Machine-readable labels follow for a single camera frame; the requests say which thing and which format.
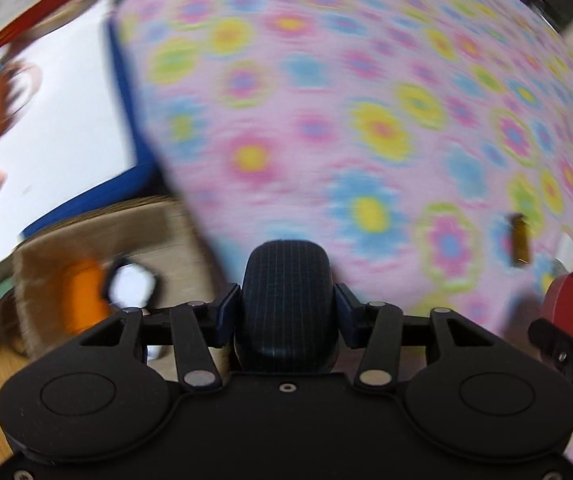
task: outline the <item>blanket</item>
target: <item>blanket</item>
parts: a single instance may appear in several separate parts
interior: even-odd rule
[[[228,279],[305,238],[362,301],[496,333],[551,283],[573,53],[518,0],[124,0],[117,19],[138,121]]]

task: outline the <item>orange object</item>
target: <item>orange object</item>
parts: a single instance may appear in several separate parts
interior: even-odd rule
[[[100,292],[105,272],[95,260],[83,260],[64,274],[62,310],[67,332],[75,335],[109,316]]]

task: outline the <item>blue edge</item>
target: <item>blue edge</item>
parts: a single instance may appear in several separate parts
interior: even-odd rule
[[[107,20],[107,25],[114,76],[133,137],[135,165],[130,170],[124,171],[124,173],[111,180],[107,180],[57,206],[51,212],[26,227],[22,231],[22,236],[25,238],[61,220],[135,198],[160,174],[153,152],[144,142],[142,133],[135,121],[133,95],[131,94],[132,87],[120,50],[117,26],[113,16]]]

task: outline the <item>cardboard box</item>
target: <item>cardboard box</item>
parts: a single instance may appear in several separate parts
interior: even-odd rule
[[[30,358],[71,338],[60,307],[64,270],[86,258],[108,266],[120,253],[161,277],[158,307],[215,297],[214,274],[181,203],[133,200],[82,215],[38,233],[13,254],[20,330]],[[173,378],[172,356],[153,363]]]

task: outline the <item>red lid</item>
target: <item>red lid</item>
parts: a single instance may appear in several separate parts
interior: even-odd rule
[[[553,280],[544,297],[542,317],[573,336],[573,272]]]

